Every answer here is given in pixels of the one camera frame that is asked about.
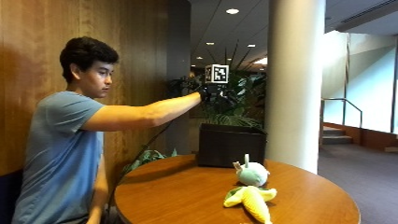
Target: wood paneling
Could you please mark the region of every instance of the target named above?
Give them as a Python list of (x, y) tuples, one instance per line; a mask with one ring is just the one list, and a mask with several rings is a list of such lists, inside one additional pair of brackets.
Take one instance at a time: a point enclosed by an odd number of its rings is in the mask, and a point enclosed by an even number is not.
[[(147, 105), (164, 98), (167, 6), (167, 0), (0, 0), (0, 175), (23, 168), (35, 106), (67, 86), (59, 55), (72, 37), (89, 35), (120, 52), (103, 103)], [(105, 134), (112, 183), (160, 129)], [(155, 147), (163, 150), (164, 137)]]

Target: black hair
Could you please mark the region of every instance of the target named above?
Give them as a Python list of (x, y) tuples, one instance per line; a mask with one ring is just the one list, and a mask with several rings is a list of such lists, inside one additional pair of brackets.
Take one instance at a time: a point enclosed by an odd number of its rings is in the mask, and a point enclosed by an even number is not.
[(85, 71), (92, 64), (99, 61), (103, 63), (116, 63), (120, 59), (119, 53), (103, 41), (88, 37), (72, 38), (61, 51), (60, 63), (64, 69), (63, 77), (67, 83), (73, 80), (73, 75), (69, 69), (72, 63)]

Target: gray t-shirt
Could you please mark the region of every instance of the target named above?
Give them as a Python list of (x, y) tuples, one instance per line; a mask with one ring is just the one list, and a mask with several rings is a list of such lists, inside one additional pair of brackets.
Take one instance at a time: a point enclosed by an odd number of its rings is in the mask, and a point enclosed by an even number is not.
[(49, 95), (37, 105), (12, 223), (80, 223), (85, 220), (104, 133), (80, 128), (103, 106), (72, 91)]

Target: green plush toy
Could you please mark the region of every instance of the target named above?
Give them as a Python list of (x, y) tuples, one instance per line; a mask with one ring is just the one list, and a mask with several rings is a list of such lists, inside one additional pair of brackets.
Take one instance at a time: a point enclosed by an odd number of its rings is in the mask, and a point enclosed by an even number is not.
[(274, 198), (276, 189), (260, 188), (266, 182), (269, 171), (260, 163), (249, 162), (248, 154), (245, 155), (245, 164), (240, 165), (237, 161), (234, 162), (234, 166), (237, 169), (237, 179), (246, 186), (228, 192), (224, 206), (232, 207), (242, 203), (249, 213), (261, 223), (273, 224), (265, 202)]

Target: man's arm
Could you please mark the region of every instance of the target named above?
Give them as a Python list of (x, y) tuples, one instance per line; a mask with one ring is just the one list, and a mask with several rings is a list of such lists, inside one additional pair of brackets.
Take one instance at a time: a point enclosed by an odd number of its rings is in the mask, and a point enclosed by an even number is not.
[(84, 130), (113, 132), (156, 127), (200, 103), (197, 92), (145, 106), (105, 105), (84, 124)]
[(87, 224), (99, 224), (104, 211), (104, 205), (108, 202), (108, 182), (104, 168), (104, 154), (100, 159), (99, 173), (95, 183), (95, 193), (89, 206), (89, 217)]

